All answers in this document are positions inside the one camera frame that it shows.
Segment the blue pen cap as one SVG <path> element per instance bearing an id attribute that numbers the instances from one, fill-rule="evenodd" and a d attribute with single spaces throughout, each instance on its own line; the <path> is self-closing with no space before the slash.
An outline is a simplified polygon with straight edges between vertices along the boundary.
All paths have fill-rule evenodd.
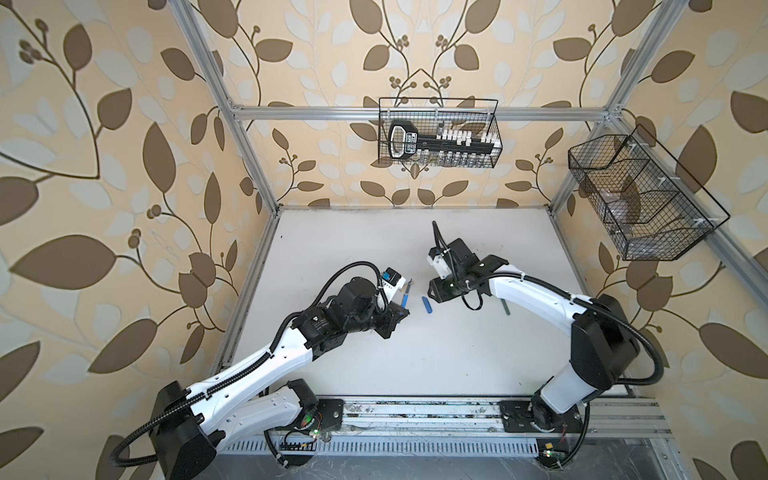
<path id="1" fill-rule="evenodd" d="M 426 296 L 422 296 L 421 299 L 427 314 L 432 314 L 433 308 L 431 306 L 429 299 Z"/>

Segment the blue pen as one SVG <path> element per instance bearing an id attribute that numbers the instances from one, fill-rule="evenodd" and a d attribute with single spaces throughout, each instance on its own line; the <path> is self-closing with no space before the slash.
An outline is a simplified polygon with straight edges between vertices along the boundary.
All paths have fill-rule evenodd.
<path id="1" fill-rule="evenodd" d="M 407 282 L 407 284 L 405 286 L 405 290 L 404 290 L 404 293 L 403 293 L 403 296 L 402 296 L 402 299 L 401 299 L 401 307 L 402 308 L 406 308 L 406 306 L 407 306 L 407 302 L 408 302 L 408 299 L 409 299 L 409 293 L 410 293 L 410 289 L 411 289 L 412 283 L 413 283 L 413 280 L 409 279 L 409 281 Z"/>

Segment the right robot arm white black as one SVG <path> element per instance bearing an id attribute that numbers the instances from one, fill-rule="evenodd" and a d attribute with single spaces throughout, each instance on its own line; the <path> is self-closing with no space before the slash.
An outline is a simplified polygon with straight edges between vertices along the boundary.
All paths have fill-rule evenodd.
<path id="1" fill-rule="evenodd" d="M 438 303 L 464 300 L 472 292 L 496 297 L 548 321 L 570 339 L 566 365 L 531 397 L 529 418 L 542 431 L 563 423 L 573 407 L 610 390 L 638 357 L 641 345 L 624 326 L 626 319 L 611 306 L 575 295 L 534 278 L 507 260 L 479 258 L 458 238 L 446 242 L 434 234 L 428 263 L 437 272 L 428 296 Z"/>

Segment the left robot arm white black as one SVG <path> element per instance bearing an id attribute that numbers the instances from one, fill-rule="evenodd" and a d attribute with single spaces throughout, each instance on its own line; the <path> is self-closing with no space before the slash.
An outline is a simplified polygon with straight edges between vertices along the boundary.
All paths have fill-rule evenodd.
<path id="1" fill-rule="evenodd" d="M 392 269 L 375 282 L 354 277 L 335 295 L 320 293 L 285 319 L 275 339 L 220 373 L 182 387 L 173 381 L 157 394 L 149 430 L 167 479 L 192 479 L 226 446 L 250 434 L 298 426 L 317 399 L 303 380 L 262 391 L 287 374 L 341 346 L 351 333 L 374 331 L 387 339 L 408 311 L 394 302 L 405 279 Z"/>

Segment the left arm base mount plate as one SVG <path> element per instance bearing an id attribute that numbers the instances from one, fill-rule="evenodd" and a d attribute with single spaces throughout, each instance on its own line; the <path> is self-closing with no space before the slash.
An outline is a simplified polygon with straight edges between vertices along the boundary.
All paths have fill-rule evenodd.
<path id="1" fill-rule="evenodd" d="M 337 431 L 343 422 L 345 402 L 340 398 L 320 398 L 316 404 L 304 408 L 290 423 L 276 427 L 282 431 Z"/>

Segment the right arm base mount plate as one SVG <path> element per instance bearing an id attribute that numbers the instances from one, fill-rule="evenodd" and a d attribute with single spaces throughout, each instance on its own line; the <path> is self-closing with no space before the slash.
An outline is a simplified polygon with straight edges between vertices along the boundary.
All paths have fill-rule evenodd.
<path id="1" fill-rule="evenodd" d="M 545 403 L 512 399 L 500 401 L 499 412 L 506 433 L 575 434 L 584 426 L 577 406 L 560 414 Z"/>

